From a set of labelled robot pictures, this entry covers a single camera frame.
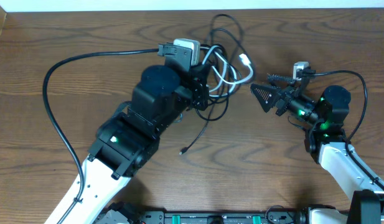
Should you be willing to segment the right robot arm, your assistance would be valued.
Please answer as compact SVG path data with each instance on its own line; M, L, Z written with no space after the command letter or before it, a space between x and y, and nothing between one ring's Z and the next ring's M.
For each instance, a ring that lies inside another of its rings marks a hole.
M328 86L315 101L304 94L316 77L298 73L285 88L250 86L262 109L276 108L282 116L290 112L306 123L305 148L316 164L326 170L351 201L348 214L328 205L310 205L292 217L293 223L381 223L384 221L384 180L359 157L343 126L349 113L351 94L339 85Z

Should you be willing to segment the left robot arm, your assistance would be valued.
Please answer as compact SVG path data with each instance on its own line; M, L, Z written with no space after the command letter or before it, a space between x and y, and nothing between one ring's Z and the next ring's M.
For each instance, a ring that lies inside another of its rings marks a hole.
M96 132L81 172L47 223L93 223L159 148L161 134L188 108L206 109L209 65L146 68L131 101Z

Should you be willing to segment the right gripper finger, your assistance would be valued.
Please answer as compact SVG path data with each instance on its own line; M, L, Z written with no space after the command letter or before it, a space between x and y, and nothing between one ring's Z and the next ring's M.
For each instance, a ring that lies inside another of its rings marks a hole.
M250 90L265 113L273 108L280 99L280 87L251 84Z
M296 82L295 79L293 79L292 77L284 77L284 76L275 75L275 74L268 74L267 81L272 86L276 86L276 82L285 82L288 85L294 85Z

